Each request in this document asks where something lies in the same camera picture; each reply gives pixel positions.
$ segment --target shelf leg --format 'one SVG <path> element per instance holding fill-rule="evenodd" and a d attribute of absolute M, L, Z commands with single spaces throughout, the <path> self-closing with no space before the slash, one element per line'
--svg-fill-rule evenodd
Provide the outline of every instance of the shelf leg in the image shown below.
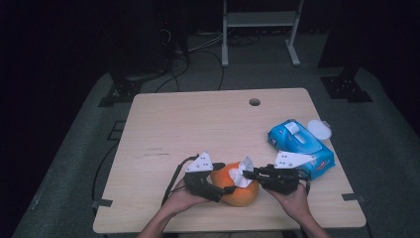
<path fill-rule="evenodd" d="M 229 66 L 228 56 L 228 1 L 223 1 L 223 41 L 222 41 L 222 66 Z"/>
<path fill-rule="evenodd" d="M 290 54 L 291 61 L 294 66 L 300 66 L 300 60 L 299 60 L 299 57 L 297 56 L 297 53 L 296 53 L 296 50 L 294 49 L 293 44 L 296 38 L 297 27 L 299 26 L 300 16 L 302 14 L 303 2 L 304 0 L 299 0 L 296 14 L 294 15 L 293 26 L 291 28 L 291 36 L 290 36 L 290 39 L 286 40 L 286 47 Z"/>

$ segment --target orange object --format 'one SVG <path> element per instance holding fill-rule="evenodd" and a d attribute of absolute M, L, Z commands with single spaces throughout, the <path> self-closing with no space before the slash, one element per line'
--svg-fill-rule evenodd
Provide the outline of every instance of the orange object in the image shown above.
<path fill-rule="evenodd" d="M 219 171 L 213 171 L 210 174 L 212 183 L 220 188 L 235 185 L 229 176 L 229 170 L 237 169 L 239 163 L 229 164 Z M 223 195 L 222 200 L 234 206 L 247 206 L 256 200 L 259 189 L 260 184 L 256 180 L 253 180 L 247 187 L 237 187 L 234 193 Z"/>

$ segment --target wooden table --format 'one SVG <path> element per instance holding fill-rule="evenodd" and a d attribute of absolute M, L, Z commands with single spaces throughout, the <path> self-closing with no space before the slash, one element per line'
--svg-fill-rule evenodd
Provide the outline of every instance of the wooden table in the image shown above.
<path fill-rule="evenodd" d="M 261 104 L 251 105 L 252 99 Z M 113 202 L 99 207 L 94 230 L 141 231 L 158 211 L 176 166 L 197 153 L 208 152 L 213 163 L 249 156 L 256 167 L 272 164 L 277 151 L 266 141 L 267 132 L 291 118 L 303 125 L 319 119 L 303 88 L 137 95 L 102 197 Z M 330 141 L 325 144 L 334 151 Z M 359 203 L 343 200 L 346 193 L 353 190 L 336 157 L 336 166 L 312 182 L 309 194 L 312 213 L 323 227 L 366 224 Z M 247 207 L 222 201 L 196 205 L 175 216 L 165 232 L 296 228 L 277 201 L 260 189 Z"/>

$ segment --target white tag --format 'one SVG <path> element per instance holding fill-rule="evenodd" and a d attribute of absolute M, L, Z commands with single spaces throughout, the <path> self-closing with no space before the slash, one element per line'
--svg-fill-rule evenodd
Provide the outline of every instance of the white tag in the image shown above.
<path fill-rule="evenodd" d="M 275 159 L 276 169 L 293 169 L 316 160 L 315 156 L 280 151 Z"/>
<path fill-rule="evenodd" d="M 189 165 L 186 169 L 186 173 L 191 172 L 207 172 L 213 171 L 213 164 L 211 163 L 210 156 L 206 152 L 201 154 L 194 162 Z"/>
<path fill-rule="evenodd" d="M 294 135 L 299 131 L 299 127 L 295 122 L 289 122 L 284 125 L 285 128 L 290 132 L 290 134 Z"/>

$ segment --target hand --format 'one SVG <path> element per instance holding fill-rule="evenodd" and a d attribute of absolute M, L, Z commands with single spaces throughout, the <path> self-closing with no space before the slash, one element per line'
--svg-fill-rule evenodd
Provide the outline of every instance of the hand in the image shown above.
<path fill-rule="evenodd" d="M 268 189 L 266 191 L 277 199 L 288 216 L 299 223 L 309 238 L 330 238 L 330 235 L 312 216 L 303 184 L 300 183 L 297 190 L 289 195 Z"/>
<path fill-rule="evenodd" d="M 309 210 L 305 186 L 302 183 L 299 184 L 296 191 L 289 195 L 284 195 L 268 189 L 266 189 L 266 191 L 277 199 L 286 214 L 298 223 L 300 223 L 303 218 L 312 216 L 311 211 Z"/>
<path fill-rule="evenodd" d="M 210 200 L 191 194 L 191 192 L 185 187 L 184 179 L 181 179 L 157 214 L 151 219 L 151 221 L 149 221 L 146 227 L 139 234 L 138 238 L 161 237 L 164 227 L 173 216 L 179 212 L 187 210 L 195 204 L 208 201 Z"/>
<path fill-rule="evenodd" d="M 176 215 L 193 205 L 210 201 L 207 198 L 192 194 L 186 187 L 184 179 L 181 179 L 173 189 L 162 209 Z"/>

